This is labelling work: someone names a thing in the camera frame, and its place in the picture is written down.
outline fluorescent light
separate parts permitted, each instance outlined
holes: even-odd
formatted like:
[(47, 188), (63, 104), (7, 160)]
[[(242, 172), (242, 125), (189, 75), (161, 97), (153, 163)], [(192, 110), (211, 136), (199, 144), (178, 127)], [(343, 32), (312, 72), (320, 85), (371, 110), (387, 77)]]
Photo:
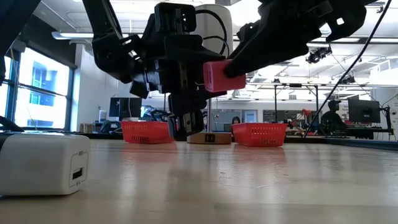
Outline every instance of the fluorescent light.
[(308, 47), (329, 47), (329, 44), (307, 43)]
[[(333, 43), (333, 42), (355, 43), (358, 41), (359, 41), (359, 38), (348, 37), (348, 38), (340, 38), (338, 40), (332, 41), (331, 43)], [(326, 42), (326, 38), (325, 37), (316, 38), (316, 39), (312, 40), (312, 42)]]
[(341, 43), (355, 43), (358, 42), (359, 38), (340, 38), (338, 40), (335, 40), (333, 42), (341, 42)]
[[(70, 39), (92, 39), (94, 34), (91, 33), (61, 33), (52, 32), (52, 36), (57, 40), (70, 40)], [(129, 34), (123, 34), (123, 38), (129, 37)]]
[(94, 34), (87, 33), (60, 33), (61, 37), (64, 38), (93, 38)]
[(398, 38), (373, 38), (371, 43), (398, 43)]

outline red basket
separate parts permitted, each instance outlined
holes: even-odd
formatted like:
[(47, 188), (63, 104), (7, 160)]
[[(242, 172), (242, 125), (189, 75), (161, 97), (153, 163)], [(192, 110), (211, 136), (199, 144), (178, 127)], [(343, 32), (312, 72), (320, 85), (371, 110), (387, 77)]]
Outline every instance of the red basket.
[(282, 146), (287, 124), (242, 123), (232, 125), (235, 142), (244, 146)]
[(158, 121), (122, 121), (123, 139), (129, 143), (158, 144), (174, 140), (169, 135), (169, 127)]

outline wooden table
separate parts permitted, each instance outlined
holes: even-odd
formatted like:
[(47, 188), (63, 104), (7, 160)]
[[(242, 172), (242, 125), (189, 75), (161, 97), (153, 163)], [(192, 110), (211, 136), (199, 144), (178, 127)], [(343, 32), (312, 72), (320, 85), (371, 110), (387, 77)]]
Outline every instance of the wooden table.
[(73, 195), (0, 198), (0, 223), (398, 222), (395, 152), (95, 140), (90, 161)]

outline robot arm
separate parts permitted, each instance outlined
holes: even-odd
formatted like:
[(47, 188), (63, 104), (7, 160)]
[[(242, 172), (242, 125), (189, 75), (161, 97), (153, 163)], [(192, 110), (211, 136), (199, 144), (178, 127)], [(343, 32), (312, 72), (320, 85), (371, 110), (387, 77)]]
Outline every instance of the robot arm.
[[(319, 28), (326, 23), (332, 31), (327, 42), (349, 36), (363, 25), (364, 6), (374, 1), (260, 0), (261, 19), (240, 29), (240, 44), (230, 55), (231, 63), (222, 75), (233, 78), (304, 55), (308, 52), (306, 43), (320, 37)], [(7, 41), (0, 43), (0, 54), (4, 55), (4, 49), (10, 46), (8, 40), (16, 38), (39, 0), (26, 0), (23, 4), (20, 0), (0, 2), (7, 2), (2, 4), (1, 12), (5, 13), (0, 13), (0, 30), (13, 26), (2, 32), (7, 34)], [(83, 0), (83, 4), (93, 28), (97, 66), (123, 83), (132, 83), (130, 93), (141, 98), (154, 90), (170, 93), (169, 108), (173, 115), (169, 116), (169, 128), (175, 138), (202, 131), (200, 110), (206, 106), (206, 100), (226, 92), (210, 93), (197, 83), (203, 83), (205, 62), (225, 57), (204, 48), (201, 36), (189, 34), (196, 29), (195, 8), (159, 3), (142, 38), (123, 38), (109, 0)], [(18, 20), (20, 24), (8, 22), (13, 15), (23, 18)], [(0, 78), (4, 78), (2, 63), (0, 72)]]

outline white box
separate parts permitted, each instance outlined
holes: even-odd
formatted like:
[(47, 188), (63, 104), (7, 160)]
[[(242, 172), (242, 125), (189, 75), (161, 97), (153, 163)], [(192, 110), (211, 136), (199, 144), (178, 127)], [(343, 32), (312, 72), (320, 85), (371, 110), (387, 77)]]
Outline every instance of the white box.
[(68, 195), (86, 180), (90, 140), (63, 134), (0, 134), (0, 195)]

